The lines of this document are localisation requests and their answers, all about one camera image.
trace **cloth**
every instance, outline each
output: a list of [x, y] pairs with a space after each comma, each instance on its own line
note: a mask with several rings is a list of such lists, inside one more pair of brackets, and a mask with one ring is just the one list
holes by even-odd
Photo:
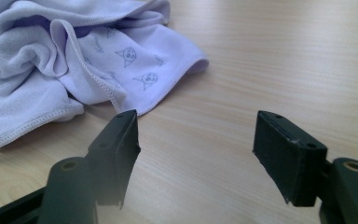
[[208, 60], [164, 0], [0, 0], [0, 147], [110, 101], [153, 109]]

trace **printed logo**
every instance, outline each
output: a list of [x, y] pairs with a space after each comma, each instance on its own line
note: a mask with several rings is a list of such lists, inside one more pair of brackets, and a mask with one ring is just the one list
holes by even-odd
[[126, 48], [121, 51], [116, 51], [116, 54], [124, 59], [124, 67], [129, 66], [136, 59], [136, 52], [133, 48]]
[[100, 40], [98, 39], [98, 37], [94, 36], [94, 40], [95, 40], [95, 50], [97, 52], [103, 53], [103, 48], [100, 45]]
[[135, 80], [141, 81], [144, 83], [144, 91], [147, 88], [153, 86], [158, 81], [158, 76], [155, 73], [147, 73], [140, 77], [135, 77]]
[[161, 67], [162, 65], [164, 65], [164, 61], [162, 61], [162, 59], [157, 54], [155, 54], [155, 58], [158, 66]]

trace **black bracket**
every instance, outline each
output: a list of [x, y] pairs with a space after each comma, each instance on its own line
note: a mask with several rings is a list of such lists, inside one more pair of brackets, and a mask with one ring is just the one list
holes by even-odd
[[281, 115], [259, 111], [254, 154], [293, 206], [322, 200], [322, 223], [358, 223], [358, 161], [326, 160], [327, 147]]
[[135, 110], [116, 115], [89, 146], [85, 158], [57, 162], [48, 183], [0, 208], [0, 224], [94, 224], [96, 203], [124, 203], [141, 149]]

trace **wood grain surface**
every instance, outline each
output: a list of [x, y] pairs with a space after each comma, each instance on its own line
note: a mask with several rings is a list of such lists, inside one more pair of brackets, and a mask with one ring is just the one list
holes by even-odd
[[[172, 0], [169, 27], [205, 51], [139, 118], [142, 152], [122, 210], [100, 223], [320, 223], [287, 205], [252, 153], [258, 110], [281, 114], [358, 160], [358, 1]], [[116, 114], [109, 103], [0, 149], [0, 206], [46, 185], [49, 168], [84, 156]]]

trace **table surface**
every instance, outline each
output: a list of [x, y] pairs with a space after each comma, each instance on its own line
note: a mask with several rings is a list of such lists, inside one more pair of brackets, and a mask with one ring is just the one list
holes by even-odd
[[[100, 223], [319, 223], [287, 205], [252, 153], [258, 110], [281, 114], [358, 160], [358, 1], [172, 0], [169, 27], [205, 51], [138, 118], [142, 152], [122, 210]], [[108, 104], [50, 123], [0, 149], [0, 206], [46, 185], [57, 161], [84, 156], [116, 114]]]

